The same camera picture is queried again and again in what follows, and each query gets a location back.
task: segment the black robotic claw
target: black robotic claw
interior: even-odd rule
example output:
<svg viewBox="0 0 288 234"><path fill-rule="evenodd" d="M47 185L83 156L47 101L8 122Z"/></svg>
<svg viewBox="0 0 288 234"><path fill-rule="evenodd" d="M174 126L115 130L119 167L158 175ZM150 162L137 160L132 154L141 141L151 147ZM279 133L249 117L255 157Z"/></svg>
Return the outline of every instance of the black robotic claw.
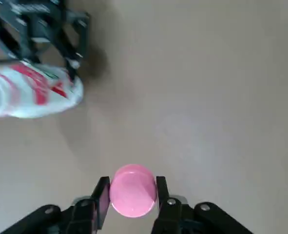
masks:
<svg viewBox="0 0 288 234"><path fill-rule="evenodd" d="M152 234L252 234L248 229L210 202L191 208L170 197L165 177L156 178L158 218ZM101 177L88 199L61 211L46 205L32 212L1 234L91 234L103 226L110 205L109 177Z"/></svg>
<svg viewBox="0 0 288 234"><path fill-rule="evenodd" d="M20 41L5 29L8 23L20 34ZM78 45L72 45L63 30L69 23L79 35ZM48 48L37 49L37 42L54 45L65 60L73 80L88 51L90 16L67 9L65 0L0 0L0 48L8 59L40 63L39 56Z"/></svg>

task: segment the screw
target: screw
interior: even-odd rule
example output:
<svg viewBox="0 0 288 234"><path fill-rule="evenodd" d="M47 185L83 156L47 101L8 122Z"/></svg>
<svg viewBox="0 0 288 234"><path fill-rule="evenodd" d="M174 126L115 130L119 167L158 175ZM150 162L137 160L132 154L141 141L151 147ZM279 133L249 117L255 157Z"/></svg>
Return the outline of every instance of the screw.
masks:
<svg viewBox="0 0 288 234"><path fill-rule="evenodd" d="M58 5L59 4L59 0L51 0L51 3Z"/></svg>
<svg viewBox="0 0 288 234"><path fill-rule="evenodd" d="M76 53L76 55L78 55L79 57L83 58L83 56L81 54L79 54L79 53Z"/></svg>
<svg viewBox="0 0 288 234"><path fill-rule="evenodd" d="M203 211L209 211L210 210L210 206L208 206L207 204L202 204L200 206L200 208L203 210Z"/></svg>
<svg viewBox="0 0 288 234"><path fill-rule="evenodd" d="M77 60L68 60L70 63L70 66L74 69L78 69L80 67L80 62Z"/></svg>
<svg viewBox="0 0 288 234"><path fill-rule="evenodd" d="M81 20L79 20L79 24L81 24L83 27L86 27L86 23Z"/></svg>
<svg viewBox="0 0 288 234"><path fill-rule="evenodd" d="M13 59L16 58L16 56L13 53L8 53L8 56L13 58Z"/></svg>
<svg viewBox="0 0 288 234"><path fill-rule="evenodd" d="M87 206L89 204L89 201L88 200L85 200L81 203L81 206Z"/></svg>
<svg viewBox="0 0 288 234"><path fill-rule="evenodd" d="M51 206L50 208L48 208L45 213L48 215L50 214L51 212L53 212L54 208Z"/></svg>
<svg viewBox="0 0 288 234"><path fill-rule="evenodd" d="M176 201L175 201L175 199L173 199L173 198L170 198L169 200L168 200L168 204L169 205L175 205L176 204Z"/></svg>
<svg viewBox="0 0 288 234"><path fill-rule="evenodd" d="M23 58L23 61L25 61L27 63L31 63L30 59L27 59L27 58Z"/></svg>
<svg viewBox="0 0 288 234"><path fill-rule="evenodd" d="M44 27L47 27L47 22L44 20L39 20L39 23L42 24Z"/></svg>
<svg viewBox="0 0 288 234"><path fill-rule="evenodd" d="M16 21L17 21L18 23L22 24L23 26L26 26L26 25L27 25L26 21L22 20L21 18L16 18Z"/></svg>

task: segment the table surface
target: table surface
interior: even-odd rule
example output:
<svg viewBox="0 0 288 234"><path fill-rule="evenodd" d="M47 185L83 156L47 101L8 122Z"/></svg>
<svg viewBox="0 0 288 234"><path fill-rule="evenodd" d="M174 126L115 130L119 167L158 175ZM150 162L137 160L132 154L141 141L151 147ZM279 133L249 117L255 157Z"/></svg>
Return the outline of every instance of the table surface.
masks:
<svg viewBox="0 0 288 234"><path fill-rule="evenodd" d="M288 0L72 7L92 14L103 53L80 73L78 107L0 119L0 231L139 163L191 205L208 200L254 233L288 233ZM44 61L61 60L52 49ZM147 234L156 215L111 208L101 233Z"/></svg>

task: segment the pink plastic cup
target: pink plastic cup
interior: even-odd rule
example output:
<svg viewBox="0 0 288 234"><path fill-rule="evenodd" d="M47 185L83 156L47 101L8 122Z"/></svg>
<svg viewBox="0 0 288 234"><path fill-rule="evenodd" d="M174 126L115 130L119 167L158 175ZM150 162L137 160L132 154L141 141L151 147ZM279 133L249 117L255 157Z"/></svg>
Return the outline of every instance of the pink plastic cup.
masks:
<svg viewBox="0 0 288 234"><path fill-rule="evenodd" d="M121 167L110 185L110 201L123 216L137 218L147 214L156 200L153 174L138 164Z"/></svg>

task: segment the gray surface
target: gray surface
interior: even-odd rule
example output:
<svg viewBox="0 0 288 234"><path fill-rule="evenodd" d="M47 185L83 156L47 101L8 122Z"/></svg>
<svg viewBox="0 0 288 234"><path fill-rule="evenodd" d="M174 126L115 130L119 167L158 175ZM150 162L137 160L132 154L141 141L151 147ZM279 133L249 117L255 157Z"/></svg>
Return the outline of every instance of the gray surface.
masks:
<svg viewBox="0 0 288 234"><path fill-rule="evenodd" d="M76 8L92 13L108 68L73 110L0 119L0 230L141 163L191 204L215 202L258 234L288 233L288 1ZM155 217L110 209L102 233L147 234Z"/></svg>

